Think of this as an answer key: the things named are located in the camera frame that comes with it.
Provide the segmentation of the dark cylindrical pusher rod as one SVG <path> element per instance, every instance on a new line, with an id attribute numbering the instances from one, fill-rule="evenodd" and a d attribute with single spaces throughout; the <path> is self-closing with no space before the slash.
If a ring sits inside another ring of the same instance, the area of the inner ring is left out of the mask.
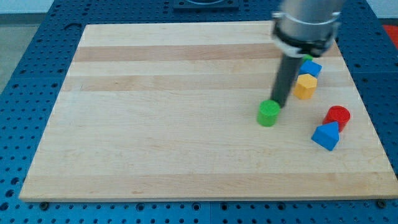
<path id="1" fill-rule="evenodd" d="M 299 72 L 302 59 L 300 57 L 290 57 L 282 55 L 279 69 L 271 91 L 271 100 L 283 108 L 289 97 L 293 82 Z"/>

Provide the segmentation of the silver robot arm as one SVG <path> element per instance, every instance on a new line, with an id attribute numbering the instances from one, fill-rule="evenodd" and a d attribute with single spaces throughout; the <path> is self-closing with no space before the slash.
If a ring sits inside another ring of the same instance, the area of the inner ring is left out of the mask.
<path id="1" fill-rule="evenodd" d="M 306 55 L 321 57 L 336 37 L 344 0 L 285 0 L 272 13 L 272 39 L 282 56 L 271 100 L 283 108 Z"/>

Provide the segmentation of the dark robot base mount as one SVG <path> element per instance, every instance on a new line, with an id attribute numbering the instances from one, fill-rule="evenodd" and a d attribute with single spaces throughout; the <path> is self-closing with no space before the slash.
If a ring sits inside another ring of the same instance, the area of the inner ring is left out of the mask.
<path id="1" fill-rule="evenodd" d="M 172 0 L 174 9 L 238 9 L 239 0 Z"/>

